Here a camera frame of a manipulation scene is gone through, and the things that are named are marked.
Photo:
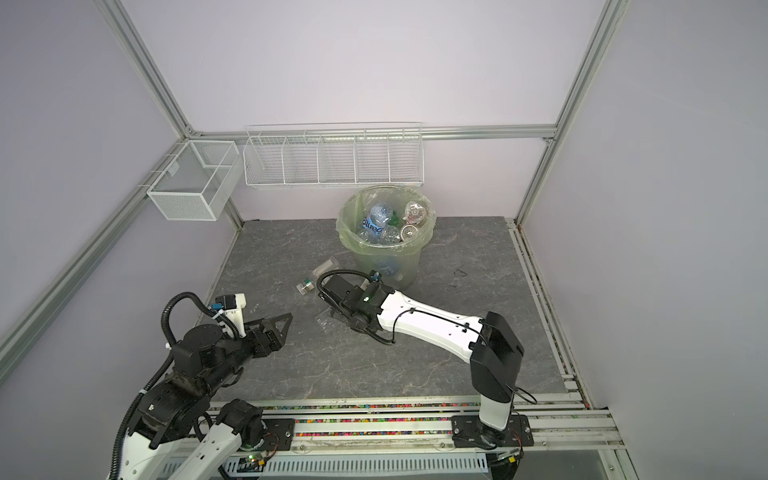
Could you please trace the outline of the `clear square bottle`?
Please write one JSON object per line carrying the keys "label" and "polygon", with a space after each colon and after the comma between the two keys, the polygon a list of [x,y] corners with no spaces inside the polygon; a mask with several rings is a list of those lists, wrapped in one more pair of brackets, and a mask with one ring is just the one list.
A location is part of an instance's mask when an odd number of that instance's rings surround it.
{"label": "clear square bottle", "polygon": [[308,294],[309,292],[313,291],[316,288],[318,279],[321,275],[323,275],[328,271],[337,270],[340,268],[341,268],[340,262],[333,256],[329,257],[320,265],[318,265],[315,269],[313,269],[308,277],[306,277],[304,280],[302,280],[299,284],[296,285],[297,291],[301,295]]}

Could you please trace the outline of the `clear bottle blue pink label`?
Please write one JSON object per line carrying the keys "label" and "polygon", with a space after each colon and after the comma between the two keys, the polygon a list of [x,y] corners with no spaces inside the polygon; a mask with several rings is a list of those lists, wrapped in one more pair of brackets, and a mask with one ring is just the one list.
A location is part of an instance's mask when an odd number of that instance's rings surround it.
{"label": "clear bottle blue pink label", "polygon": [[358,235],[369,243],[378,242],[393,217],[394,210],[389,204],[386,202],[374,204],[363,217]]}

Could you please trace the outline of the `blue label bottle back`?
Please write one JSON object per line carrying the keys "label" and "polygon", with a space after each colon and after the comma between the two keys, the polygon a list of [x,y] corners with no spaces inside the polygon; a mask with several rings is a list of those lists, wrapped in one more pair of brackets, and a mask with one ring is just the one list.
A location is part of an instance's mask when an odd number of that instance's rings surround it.
{"label": "blue label bottle back", "polygon": [[337,311],[332,307],[325,308],[315,317],[315,320],[325,333],[333,332],[343,326],[343,318],[339,317]]}

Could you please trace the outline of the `red label clear bottle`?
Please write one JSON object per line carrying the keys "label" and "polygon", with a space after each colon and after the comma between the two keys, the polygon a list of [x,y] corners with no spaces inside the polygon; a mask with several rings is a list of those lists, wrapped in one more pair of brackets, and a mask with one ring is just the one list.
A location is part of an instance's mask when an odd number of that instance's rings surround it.
{"label": "red label clear bottle", "polygon": [[421,225],[428,217],[429,209],[420,202],[410,201],[404,207],[403,222],[405,225]]}

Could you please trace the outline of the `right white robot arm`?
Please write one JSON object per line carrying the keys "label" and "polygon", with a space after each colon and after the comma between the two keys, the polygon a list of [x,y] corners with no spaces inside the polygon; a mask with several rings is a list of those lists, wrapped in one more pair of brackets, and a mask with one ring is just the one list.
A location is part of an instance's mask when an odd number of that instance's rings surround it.
{"label": "right white robot arm", "polygon": [[319,276],[316,289],[332,312],[357,333],[384,345],[410,336],[469,365],[480,408],[476,415],[451,419],[456,447],[524,449],[531,444],[523,419],[512,416],[525,350],[502,315],[466,316],[441,310],[386,285],[374,271],[331,270]]}

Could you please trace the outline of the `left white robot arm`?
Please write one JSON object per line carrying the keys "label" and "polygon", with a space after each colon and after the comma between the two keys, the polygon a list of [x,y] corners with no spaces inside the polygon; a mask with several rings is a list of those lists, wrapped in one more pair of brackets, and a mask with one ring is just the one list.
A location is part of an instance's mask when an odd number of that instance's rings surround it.
{"label": "left white robot arm", "polygon": [[[211,321],[177,339],[171,313],[181,301],[191,300]],[[125,479],[130,466],[126,441],[138,435],[148,451],[186,438],[199,429],[211,399],[222,388],[239,381],[248,362],[279,351],[286,343],[293,315],[285,313],[237,324],[233,310],[237,296],[224,295],[206,305],[193,292],[172,297],[162,310],[160,325],[169,353],[124,415],[113,444],[108,477]]]}

